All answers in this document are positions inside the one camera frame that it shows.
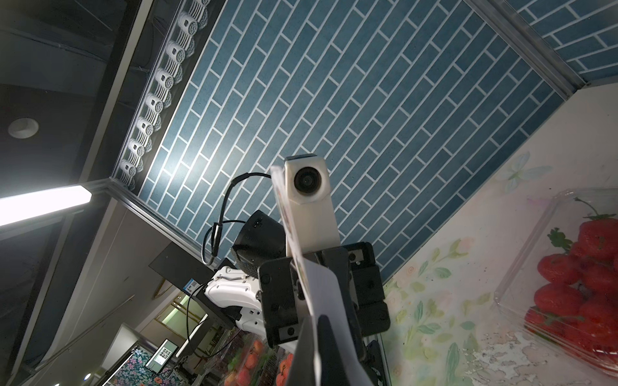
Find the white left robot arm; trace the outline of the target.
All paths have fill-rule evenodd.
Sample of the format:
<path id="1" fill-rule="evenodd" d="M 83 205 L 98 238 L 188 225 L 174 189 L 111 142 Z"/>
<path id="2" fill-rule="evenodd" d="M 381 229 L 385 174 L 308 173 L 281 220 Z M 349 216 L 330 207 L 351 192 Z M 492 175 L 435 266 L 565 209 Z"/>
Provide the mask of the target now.
<path id="1" fill-rule="evenodd" d="M 267 339 L 270 347 L 295 352 L 307 304 L 293 260 L 286 255 L 283 225 L 264 212 L 254 212 L 232 251 L 238 268 L 222 266 L 207 284 L 206 297 L 239 329 Z M 348 314 L 355 344 L 389 330 L 386 296 L 371 244 L 348 244 L 305 257 L 337 276 L 344 303 L 352 307 Z"/>

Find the clear box of strawberries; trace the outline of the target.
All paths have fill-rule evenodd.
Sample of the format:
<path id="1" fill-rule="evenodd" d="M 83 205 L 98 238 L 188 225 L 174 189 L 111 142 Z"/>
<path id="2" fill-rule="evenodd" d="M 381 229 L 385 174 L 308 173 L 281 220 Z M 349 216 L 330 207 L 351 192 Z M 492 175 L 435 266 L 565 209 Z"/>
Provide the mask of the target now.
<path id="1" fill-rule="evenodd" d="M 617 376 L 617 190 L 565 191 L 550 201 L 498 286 L 508 320 Z"/>

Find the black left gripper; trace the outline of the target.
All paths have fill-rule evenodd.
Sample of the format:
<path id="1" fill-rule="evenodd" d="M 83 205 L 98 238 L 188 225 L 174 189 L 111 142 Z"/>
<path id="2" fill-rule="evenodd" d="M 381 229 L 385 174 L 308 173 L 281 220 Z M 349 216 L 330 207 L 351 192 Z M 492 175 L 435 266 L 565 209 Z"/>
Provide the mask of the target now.
<path id="1" fill-rule="evenodd" d="M 343 264 L 343 252 L 349 262 Z M 383 333 L 390 328 L 381 273 L 373 247 L 361 242 L 329 249 L 314 256 L 318 262 L 335 261 L 349 269 L 349 293 L 363 337 Z M 301 319 L 308 313 L 299 276 L 290 257 L 264 262 L 258 269 L 261 304 L 267 341 L 281 346 L 299 337 Z"/>

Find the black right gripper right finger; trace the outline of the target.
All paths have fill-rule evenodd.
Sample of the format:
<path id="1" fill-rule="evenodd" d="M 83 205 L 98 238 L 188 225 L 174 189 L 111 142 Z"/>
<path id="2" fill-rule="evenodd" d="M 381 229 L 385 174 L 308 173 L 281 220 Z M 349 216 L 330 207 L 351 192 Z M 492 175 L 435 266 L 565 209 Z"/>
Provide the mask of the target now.
<path id="1" fill-rule="evenodd" d="M 321 315 L 318 318 L 317 350 L 320 365 L 320 379 L 317 384 L 321 386 L 350 386 L 331 323 L 326 315 Z"/>

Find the white fruit sticker sheet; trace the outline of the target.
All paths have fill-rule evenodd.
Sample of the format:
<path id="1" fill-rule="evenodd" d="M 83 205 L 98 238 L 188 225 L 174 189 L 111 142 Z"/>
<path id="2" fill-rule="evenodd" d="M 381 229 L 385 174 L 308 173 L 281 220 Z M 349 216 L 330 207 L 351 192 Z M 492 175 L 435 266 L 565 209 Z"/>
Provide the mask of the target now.
<path id="1" fill-rule="evenodd" d="M 331 323 L 336 344 L 344 362 L 344 370 L 350 385 L 371 385 L 369 375 L 362 367 L 352 339 L 348 318 L 344 309 L 341 288 L 336 275 L 329 268 L 311 262 L 303 256 L 299 247 L 298 236 L 291 219 L 291 209 L 286 194 L 284 169 L 270 169 L 275 196 L 281 212 L 286 232 L 287 246 L 293 257 L 304 291 L 309 316 L 312 318 L 315 343 L 317 344 L 317 322 L 321 315 L 326 315 Z M 320 379 L 318 350 L 315 349 L 316 382 Z"/>

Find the overhead LED light strip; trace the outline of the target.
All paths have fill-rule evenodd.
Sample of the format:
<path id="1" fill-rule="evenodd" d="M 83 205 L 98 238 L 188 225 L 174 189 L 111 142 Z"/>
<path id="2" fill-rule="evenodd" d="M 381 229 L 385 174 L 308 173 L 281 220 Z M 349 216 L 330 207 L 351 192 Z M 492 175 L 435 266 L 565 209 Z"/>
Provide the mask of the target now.
<path id="1" fill-rule="evenodd" d="M 162 129 L 163 115 L 183 80 L 188 59 L 196 52 L 197 37 L 209 23 L 209 4 L 179 1 L 168 23 L 154 17 L 155 25 L 165 28 L 162 43 L 154 63 L 146 67 L 145 88 L 114 172 L 114 178 L 131 191 L 144 171 L 145 158 L 153 150 L 154 137 Z"/>

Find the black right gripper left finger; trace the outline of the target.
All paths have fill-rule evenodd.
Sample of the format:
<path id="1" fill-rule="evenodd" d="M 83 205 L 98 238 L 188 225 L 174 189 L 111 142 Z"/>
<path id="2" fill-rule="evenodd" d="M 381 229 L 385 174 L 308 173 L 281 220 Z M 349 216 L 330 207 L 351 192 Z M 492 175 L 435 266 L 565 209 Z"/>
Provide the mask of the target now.
<path id="1" fill-rule="evenodd" d="M 315 331 L 312 318 L 307 316 L 300 329 L 297 347 L 291 369 L 286 378 L 286 386 L 316 386 L 315 375 Z"/>

